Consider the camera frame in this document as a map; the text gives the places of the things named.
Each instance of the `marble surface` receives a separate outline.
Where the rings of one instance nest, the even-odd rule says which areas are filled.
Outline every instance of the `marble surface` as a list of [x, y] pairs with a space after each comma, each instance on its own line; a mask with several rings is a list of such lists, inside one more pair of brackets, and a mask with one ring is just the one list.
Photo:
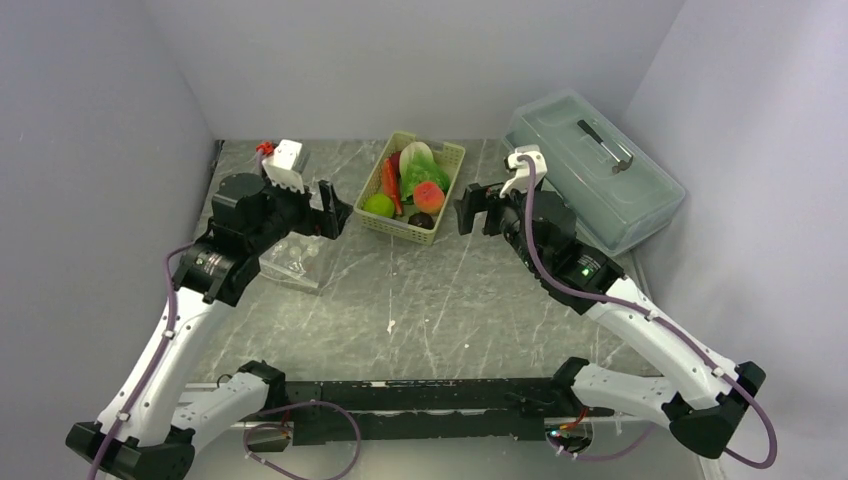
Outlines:
[[[224, 143], [197, 234], [218, 183], [251, 171], [257, 143]], [[312, 154], [304, 180], [314, 187], [329, 179], [353, 204], [384, 143], [305, 141]], [[454, 143], [466, 148], [454, 198], [467, 183], [507, 178], [499, 141]], [[265, 360], [292, 380], [550, 376], [570, 356], [657, 374], [618, 337], [551, 300], [505, 241], [480, 233], [482, 215], [467, 236], [458, 235], [453, 209], [445, 215], [430, 247], [352, 217], [342, 237], [321, 249], [327, 268], [317, 294], [257, 277], [213, 334], [192, 380], [214, 381], [249, 360]], [[642, 278], [630, 255], [616, 260]]]

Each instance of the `robotic arm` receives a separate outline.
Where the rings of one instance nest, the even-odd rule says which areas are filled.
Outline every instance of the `robotic arm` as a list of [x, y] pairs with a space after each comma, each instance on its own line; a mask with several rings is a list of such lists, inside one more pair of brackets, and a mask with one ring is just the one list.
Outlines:
[[[259, 256], [291, 232], [330, 239], [341, 234], [352, 207], [320, 181], [323, 210], [313, 209], [300, 176], [305, 163], [301, 145], [283, 140], [262, 160], [264, 174], [239, 173], [221, 181], [206, 232], [188, 247], [173, 276], [177, 292], [171, 298], [179, 315], [168, 321], [176, 308], [165, 307], [115, 398], [96, 422], [71, 429], [66, 444], [72, 450], [119, 478], [180, 479], [224, 430], [263, 407], [286, 403], [285, 375], [250, 362], [202, 400], [176, 409], [209, 336], [259, 273]], [[128, 403], [137, 385], [144, 387]]]
[[[486, 212], [483, 233], [503, 235], [554, 299], [621, 337], [663, 374], [625, 375], [572, 357], [554, 375], [555, 388], [575, 408], [605, 407], [650, 420], [693, 452], [718, 458], [762, 386], [763, 370], [753, 362], [737, 365], [694, 339], [621, 267], [577, 240], [574, 212], [557, 193], [535, 188], [546, 172], [538, 147], [517, 149], [506, 166], [513, 179], [469, 185], [456, 202], [459, 233], [470, 233], [474, 216]], [[771, 454], [752, 466], [769, 462]]]

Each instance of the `peach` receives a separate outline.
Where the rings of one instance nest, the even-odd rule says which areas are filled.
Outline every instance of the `peach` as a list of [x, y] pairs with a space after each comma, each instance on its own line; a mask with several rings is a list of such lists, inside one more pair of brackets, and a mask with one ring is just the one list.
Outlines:
[[412, 201], [422, 212], [438, 215], [445, 204], [445, 194], [435, 182], [421, 182], [412, 191]]

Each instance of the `cabbage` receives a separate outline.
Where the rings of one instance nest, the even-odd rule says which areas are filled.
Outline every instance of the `cabbage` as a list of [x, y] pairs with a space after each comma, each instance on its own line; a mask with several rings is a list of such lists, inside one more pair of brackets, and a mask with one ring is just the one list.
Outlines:
[[412, 142], [400, 152], [400, 172], [398, 173], [400, 173], [401, 178], [406, 175], [406, 168], [409, 166], [409, 162], [416, 154], [422, 155], [421, 158], [430, 163], [436, 163], [436, 160], [433, 159], [433, 152], [426, 143]]
[[435, 182], [445, 194], [448, 193], [448, 189], [450, 188], [450, 177], [448, 174], [436, 165], [436, 162], [432, 160], [428, 161], [424, 153], [416, 152], [407, 161], [406, 173], [401, 175], [401, 200], [405, 201], [409, 199], [415, 187], [424, 182]]

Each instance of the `metal latch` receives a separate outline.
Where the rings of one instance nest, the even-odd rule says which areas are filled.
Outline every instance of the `metal latch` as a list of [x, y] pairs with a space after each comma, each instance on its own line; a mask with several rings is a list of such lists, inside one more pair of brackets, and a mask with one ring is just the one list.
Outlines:
[[613, 158], [613, 160], [615, 160], [616, 164], [612, 167], [613, 174], [623, 172], [630, 168], [630, 165], [633, 163], [633, 154], [630, 153], [629, 150], [624, 148], [624, 145], [618, 142], [613, 142], [615, 144], [614, 148], [616, 148], [620, 152], [619, 154], [616, 154], [610, 148], [609, 142], [606, 142], [603, 138], [601, 138], [601, 136], [598, 135], [598, 132], [596, 132], [595, 129], [589, 125], [589, 122], [587, 122], [586, 120], [580, 120], [577, 122], [577, 126], [583, 129], [583, 131], [586, 132], [586, 135], [589, 135], [594, 141], [598, 142], [598, 145], [600, 145], [601, 148], [606, 150], [607, 153], [609, 153], [610, 156]]

